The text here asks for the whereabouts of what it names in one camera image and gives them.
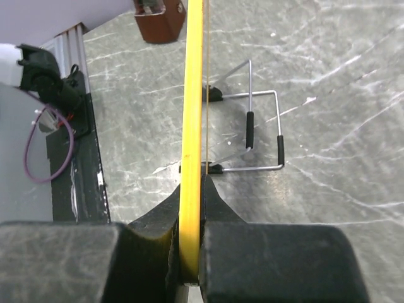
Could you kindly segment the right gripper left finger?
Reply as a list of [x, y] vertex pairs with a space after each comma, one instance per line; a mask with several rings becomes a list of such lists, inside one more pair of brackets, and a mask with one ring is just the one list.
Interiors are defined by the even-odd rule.
[[179, 190], [123, 223], [1, 225], [2, 302], [180, 302]]

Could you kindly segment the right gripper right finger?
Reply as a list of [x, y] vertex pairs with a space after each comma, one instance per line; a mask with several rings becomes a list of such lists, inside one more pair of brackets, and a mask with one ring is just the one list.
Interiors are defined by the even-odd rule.
[[368, 302], [347, 236], [331, 225], [245, 222], [201, 179], [205, 302]]

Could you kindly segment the yellow framed whiteboard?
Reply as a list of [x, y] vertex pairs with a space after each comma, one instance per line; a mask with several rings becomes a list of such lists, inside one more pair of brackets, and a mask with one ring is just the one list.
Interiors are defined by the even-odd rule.
[[199, 284], [201, 238], [201, 130], [204, 19], [209, 1], [189, 1], [182, 118], [181, 189], [179, 200], [179, 257], [182, 283]]

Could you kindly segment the wire easel stand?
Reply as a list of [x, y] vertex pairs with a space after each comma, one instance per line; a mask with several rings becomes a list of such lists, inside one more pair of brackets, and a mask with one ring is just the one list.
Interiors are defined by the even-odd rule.
[[[230, 95], [224, 95], [222, 91], [217, 87], [217, 85], [231, 75], [235, 74], [236, 71], [240, 70], [244, 66], [248, 67], [248, 91], [244, 93], [235, 93]], [[276, 110], [276, 122], [277, 122], [277, 130], [278, 134], [276, 137], [277, 144], [277, 164], [276, 165], [267, 165], [260, 167], [223, 167], [222, 164], [226, 161], [229, 161], [235, 157], [241, 157], [254, 148], [254, 112], [253, 112], [253, 98], [261, 97], [265, 95], [274, 96], [275, 101], [275, 110]], [[278, 171], [284, 168], [285, 166], [285, 145], [284, 145], [284, 137], [282, 134], [282, 125], [280, 118], [280, 104], [278, 100], [278, 94], [275, 90], [264, 90], [264, 91], [253, 91], [253, 64], [250, 59], [245, 60], [238, 66], [231, 69], [228, 73], [220, 77], [216, 80], [212, 85], [205, 84], [202, 86], [202, 101], [205, 103], [208, 102], [221, 102], [227, 99], [232, 98], [247, 98], [248, 99], [248, 111], [246, 113], [246, 148], [244, 151], [240, 153], [235, 153], [220, 160], [216, 160], [214, 162], [210, 162], [205, 160], [202, 166], [203, 174], [223, 174], [225, 172], [250, 172], [250, 171]]]

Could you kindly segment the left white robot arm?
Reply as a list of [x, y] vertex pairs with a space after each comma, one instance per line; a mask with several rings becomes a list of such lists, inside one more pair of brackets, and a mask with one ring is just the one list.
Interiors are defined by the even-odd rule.
[[63, 77], [54, 55], [27, 44], [1, 44], [1, 83], [26, 92], [56, 109], [80, 138], [90, 132], [90, 112], [84, 74], [78, 65]]

